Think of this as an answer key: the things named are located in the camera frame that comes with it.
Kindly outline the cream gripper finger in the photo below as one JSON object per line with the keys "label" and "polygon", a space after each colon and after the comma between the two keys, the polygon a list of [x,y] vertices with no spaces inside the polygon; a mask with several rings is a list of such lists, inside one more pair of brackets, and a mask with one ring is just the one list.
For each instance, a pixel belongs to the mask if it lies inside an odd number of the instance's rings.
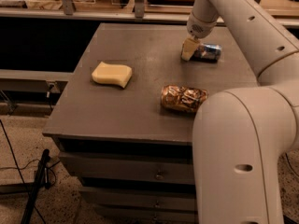
{"label": "cream gripper finger", "polygon": [[182,45],[182,52],[181,52],[181,58],[184,61],[188,61],[193,54],[196,52],[198,47],[200,46],[201,42],[199,39],[195,37],[188,37]]}

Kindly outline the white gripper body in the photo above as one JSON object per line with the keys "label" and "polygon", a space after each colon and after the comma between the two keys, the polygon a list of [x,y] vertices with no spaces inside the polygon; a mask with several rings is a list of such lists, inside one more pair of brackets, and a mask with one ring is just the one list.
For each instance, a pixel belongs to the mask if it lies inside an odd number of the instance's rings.
{"label": "white gripper body", "polygon": [[193,37],[203,39],[212,32],[217,24],[218,17],[215,16],[205,21],[204,19],[197,18],[192,12],[187,21],[187,31]]}

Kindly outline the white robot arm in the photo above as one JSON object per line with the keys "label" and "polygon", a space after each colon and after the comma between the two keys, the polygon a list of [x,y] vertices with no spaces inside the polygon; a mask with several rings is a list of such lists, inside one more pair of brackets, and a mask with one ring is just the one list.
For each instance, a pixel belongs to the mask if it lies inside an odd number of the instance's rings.
{"label": "white robot arm", "polygon": [[218,19],[258,84],[218,92],[197,111],[199,224],[283,224],[278,158],[298,147],[299,42],[254,0],[195,0],[188,32],[204,38]]}

